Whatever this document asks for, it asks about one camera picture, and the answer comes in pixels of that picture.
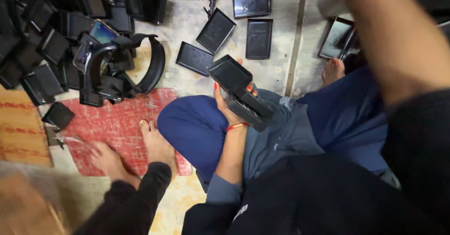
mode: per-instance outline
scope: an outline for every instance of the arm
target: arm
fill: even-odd
[[[414,0],[345,0],[386,105],[450,87],[450,47]]]

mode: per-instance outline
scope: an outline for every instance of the toe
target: toe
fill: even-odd
[[[141,120],[141,121],[139,122],[139,125],[140,125],[140,127],[141,127],[141,133],[142,133],[143,135],[150,131],[150,125],[149,125],[149,122],[148,122],[148,121],[146,121],[146,120]]]

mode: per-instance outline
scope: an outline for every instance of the red mat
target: red mat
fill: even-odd
[[[70,124],[62,131],[65,136],[77,134],[87,143],[103,141],[121,153],[125,164],[138,175],[147,171],[147,154],[140,132],[139,121],[157,120],[161,110],[176,99],[172,88],[154,89],[149,94],[138,94],[116,105],[105,101],[103,107],[81,105],[78,99],[61,101],[75,113]],[[104,176],[90,163],[91,150],[75,141],[66,141],[78,171],[84,176]],[[178,175],[192,174],[191,164],[176,153]]]

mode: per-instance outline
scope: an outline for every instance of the smartphone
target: smartphone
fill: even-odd
[[[117,36],[119,36],[119,33],[108,26],[106,23],[104,23],[104,21],[102,21],[101,19],[96,19],[92,24],[92,29],[90,30],[89,35],[97,40],[100,44],[106,44],[112,42]],[[73,60],[73,64],[82,71],[84,69],[84,66],[81,64],[85,56],[86,47],[82,45]],[[108,63],[103,60],[101,71],[104,71],[107,65]]]

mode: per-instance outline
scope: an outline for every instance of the black plastic tray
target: black plastic tray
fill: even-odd
[[[272,12],[272,0],[233,0],[234,18],[264,16]]]
[[[247,24],[246,59],[269,59],[273,19],[249,19]]]
[[[212,63],[213,59],[213,54],[194,47],[189,43],[182,42],[175,63],[195,71],[200,75],[208,76],[206,67]]]
[[[342,52],[348,47],[348,40],[352,35],[354,22],[336,17],[323,41],[322,48],[319,51],[319,57],[331,59],[339,58]]]
[[[219,8],[216,8],[196,41],[215,55],[230,36],[235,26],[236,23],[228,18]]]

